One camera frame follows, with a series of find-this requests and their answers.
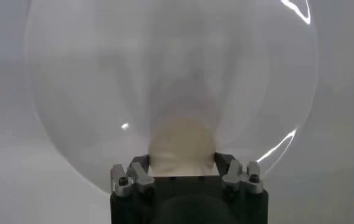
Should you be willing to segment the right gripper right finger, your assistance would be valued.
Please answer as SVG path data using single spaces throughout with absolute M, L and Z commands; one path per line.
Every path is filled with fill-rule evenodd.
M 223 188 L 238 192 L 241 187 L 249 194 L 264 192 L 263 180 L 260 177 L 260 166 L 257 161 L 249 161 L 246 169 L 240 161 L 231 154 L 216 152 L 214 161 L 221 177 Z

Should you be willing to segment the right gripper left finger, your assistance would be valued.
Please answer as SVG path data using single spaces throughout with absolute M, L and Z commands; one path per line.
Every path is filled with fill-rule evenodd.
M 122 164 L 115 164 L 110 169 L 112 192 L 118 197 L 129 197 L 137 190 L 147 194 L 155 189 L 155 178 L 148 175 L 149 155 L 134 157 L 127 170 Z

